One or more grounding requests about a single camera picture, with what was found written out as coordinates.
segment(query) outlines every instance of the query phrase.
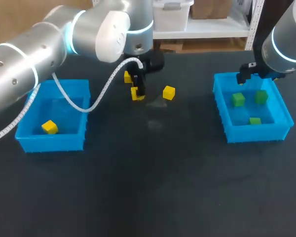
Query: green cube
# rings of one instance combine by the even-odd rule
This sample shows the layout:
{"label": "green cube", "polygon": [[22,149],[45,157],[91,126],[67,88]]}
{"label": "green cube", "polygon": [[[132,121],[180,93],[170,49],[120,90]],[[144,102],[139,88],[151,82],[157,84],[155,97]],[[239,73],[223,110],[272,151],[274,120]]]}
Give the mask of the green cube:
{"label": "green cube", "polygon": [[258,90],[256,92],[255,101],[259,105],[264,105],[267,102],[268,94],[266,90]]}
{"label": "green cube", "polygon": [[262,122],[260,118],[249,118],[249,124],[258,125],[258,124],[262,124]]}
{"label": "green cube", "polygon": [[232,95],[232,103],[235,107],[244,106],[246,98],[241,92]]}

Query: yellow cube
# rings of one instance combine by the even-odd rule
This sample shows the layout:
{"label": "yellow cube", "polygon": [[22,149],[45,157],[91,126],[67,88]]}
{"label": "yellow cube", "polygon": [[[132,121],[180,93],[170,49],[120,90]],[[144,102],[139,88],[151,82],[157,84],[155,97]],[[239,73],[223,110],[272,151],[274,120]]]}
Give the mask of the yellow cube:
{"label": "yellow cube", "polygon": [[58,132],[58,127],[52,120],[47,121],[41,127],[47,134],[56,134]]}
{"label": "yellow cube", "polygon": [[176,94],[176,89],[174,87],[166,86],[163,90],[163,98],[167,100],[172,100]]}
{"label": "yellow cube", "polygon": [[145,96],[137,96],[137,90],[138,90],[138,87],[131,87],[130,88],[130,91],[132,93],[132,100],[133,101],[141,101],[145,98]]}
{"label": "yellow cube", "polygon": [[132,78],[131,78],[130,75],[128,74],[128,71],[125,71],[125,73],[124,73],[124,82],[125,82],[125,83],[133,83],[133,82],[132,82]]}

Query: robotic arm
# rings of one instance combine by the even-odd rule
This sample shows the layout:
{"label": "robotic arm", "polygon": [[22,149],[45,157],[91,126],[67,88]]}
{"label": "robotic arm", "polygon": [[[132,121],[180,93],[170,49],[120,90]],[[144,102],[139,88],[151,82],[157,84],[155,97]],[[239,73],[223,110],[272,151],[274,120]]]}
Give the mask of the robotic arm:
{"label": "robotic arm", "polygon": [[264,43],[253,47],[256,62],[244,64],[237,75],[238,84],[251,74],[261,78],[284,78],[296,70],[296,0],[286,10]]}
{"label": "robotic arm", "polygon": [[68,6],[51,10],[42,22],[0,44],[0,111],[45,81],[69,54],[115,62],[138,57],[139,70],[131,64],[131,76],[145,93],[145,73],[163,68],[152,48],[152,2],[149,0],[102,0],[88,11]]}

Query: black mount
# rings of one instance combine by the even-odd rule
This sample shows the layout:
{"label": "black mount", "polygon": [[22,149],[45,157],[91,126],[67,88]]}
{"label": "black mount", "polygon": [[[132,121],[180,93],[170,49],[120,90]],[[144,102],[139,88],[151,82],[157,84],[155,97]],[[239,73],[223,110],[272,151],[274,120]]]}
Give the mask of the black mount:
{"label": "black mount", "polygon": [[131,57],[138,58],[144,65],[143,69],[139,69],[136,62],[130,62],[126,66],[126,70],[132,78],[133,86],[138,87],[137,96],[143,96],[146,94],[146,74],[158,72],[164,68],[164,55],[161,51],[153,49],[138,56],[129,54],[124,55],[125,59]]}
{"label": "black mount", "polygon": [[284,78],[286,76],[285,73],[279,73],[272,70],[263,60],[262,57],[262,45],[263,42],[255,42],[253,44],[253,53],[255,56],[255,63],[247,63],[241,65],[239,69],[239,73],[237,74],[237,82],[238,84],[243,84],[246,80],[251,79],[252,74],[258,74],[260,78],[272,78],[272,80],[278,78]]}

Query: cardboard box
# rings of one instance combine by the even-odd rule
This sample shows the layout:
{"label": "cardboard box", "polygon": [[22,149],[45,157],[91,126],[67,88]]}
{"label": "cardboard box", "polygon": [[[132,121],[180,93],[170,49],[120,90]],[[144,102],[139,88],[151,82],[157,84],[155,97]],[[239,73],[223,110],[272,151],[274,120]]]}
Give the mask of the cardboard box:
{"label": "cardboard box", "polygon": [[231,5],[232,0],[194,0],[191,15],[193,19],[224,19]]}

